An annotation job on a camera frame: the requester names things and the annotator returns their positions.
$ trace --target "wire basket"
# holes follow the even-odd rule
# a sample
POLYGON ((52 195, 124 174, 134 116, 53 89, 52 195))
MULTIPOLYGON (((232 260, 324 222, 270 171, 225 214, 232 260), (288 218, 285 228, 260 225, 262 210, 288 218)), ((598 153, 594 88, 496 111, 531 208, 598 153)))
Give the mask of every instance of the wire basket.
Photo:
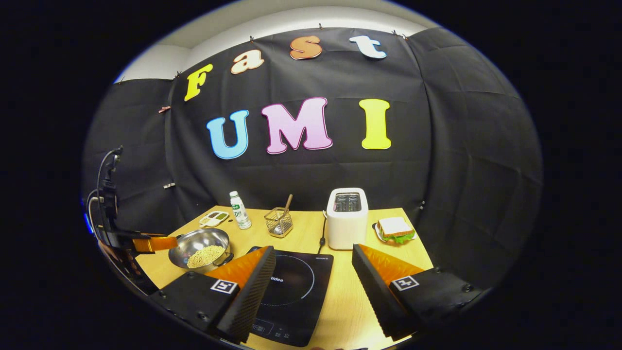
POLYGON ((268 232, 275 237, 285 237, 294 228, 292 216, 289 210, 285 213, 285 208, 274 208, 264 218, 268 232))

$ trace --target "lettuce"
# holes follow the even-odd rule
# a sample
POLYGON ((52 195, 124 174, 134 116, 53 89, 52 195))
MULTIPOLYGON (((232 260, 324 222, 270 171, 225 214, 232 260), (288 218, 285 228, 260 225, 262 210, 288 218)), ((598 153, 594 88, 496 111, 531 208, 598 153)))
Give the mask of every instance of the lettuce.
POLYGON ((408 242, 409 240, 411 240, 413 237, 415 237, 415 232, 413 231, 407 235, 400 236, 400 237, 395 237, 395 236, 384 237, 383 232, 380 231, 380 237, 385 241, 388 241, 389 239, 393 239, 397 244, 404 244, 408 242))

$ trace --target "black fabric curtain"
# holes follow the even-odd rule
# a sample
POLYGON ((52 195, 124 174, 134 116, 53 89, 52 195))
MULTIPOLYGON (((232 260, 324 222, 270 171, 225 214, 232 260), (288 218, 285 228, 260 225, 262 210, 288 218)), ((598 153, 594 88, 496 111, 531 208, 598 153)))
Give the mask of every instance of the black fabric curtain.
POLYGON ((432 163, 417 223, 435 263, 483 288, 499 281, 532 230, 542 190, 535 126, 518 92, 443 28, 408 40, 432 118, 432 163))
MULTIPOLYGON (((97 172, 108 151, 123 145, 113 173, 117 186, 117 225, 126 230, 169 234, 186 223, 172 188, 164 154, 164 114, 171 80, 139 79, 114 84, 101 101, 83 152, 83 201, 96 188, 97 172)), ((93 220, 100 222, 97 205, 93 220)))
POLYGON ((285 32, 236 45, 174 80, 131 80, 111 87, 85 148, 85 195, 108 150, 123 144, 114 175, 120 227, 170 233, 238 191, 247 207, 323 210, 334 188, 360 187, 370 209, 403 207, 433 263, 486 288, 498 281, 531 233, 542 187, 534 125, 517 91, 472 46, 443 28, 405 38, 364 29, 285 32), (322 53, 294 60, 290 43, 315 35, 322 53), (387 54, 372 59, 350 42, 367 35, 387 54), (258 49, 261 66, 230 72, 258 49), (188 77, 212 64, 200 93, 185 100, 188 77), (325 98, 332 146, 269 154, 262 109, 282 104, 296 118, 304 101, 325 98), (390 104, 388 149, 364 149, 364 99, 390 104), (162 106, 171 106, 158 113, 162 106), (230 115, 247 110, 248 147, 233 159, 212 150, 206 125, 224 118, 226 145, 238 142, 230 115), (175 183, 174 187, 163 186, 175 183), (419 209, 425 201, 424 209, 419 209))

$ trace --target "toaster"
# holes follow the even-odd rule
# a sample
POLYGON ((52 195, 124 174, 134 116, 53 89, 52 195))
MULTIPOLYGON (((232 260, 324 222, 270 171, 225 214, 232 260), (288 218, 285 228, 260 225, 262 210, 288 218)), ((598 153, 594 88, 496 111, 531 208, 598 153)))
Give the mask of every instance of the toaster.
POLYGON ((328 246, 352 250, 354 244, 365 244, 368 214, 367 197, 362 189, 334 189, 326 208, 328 246))

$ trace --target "stainless steel bowl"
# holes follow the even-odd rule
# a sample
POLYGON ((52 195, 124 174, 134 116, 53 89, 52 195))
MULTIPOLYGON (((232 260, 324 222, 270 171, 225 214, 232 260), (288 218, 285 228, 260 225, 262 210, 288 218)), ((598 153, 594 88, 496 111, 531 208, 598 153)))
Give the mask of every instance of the stainless steel bowl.
POLYGON ((179 235, 177 236, 177 247, 169 249, 170 262, 178 267, 202 275, 230 262, 231 259, 233 259, 233 253, 231 253, 229 235, 219 229, 200 229, 185 235, 179 235), (212 263, 197 268, 188 268, 188 259, 198 250, 209 245, 219 245, 225 248, 225 252, 212 263))

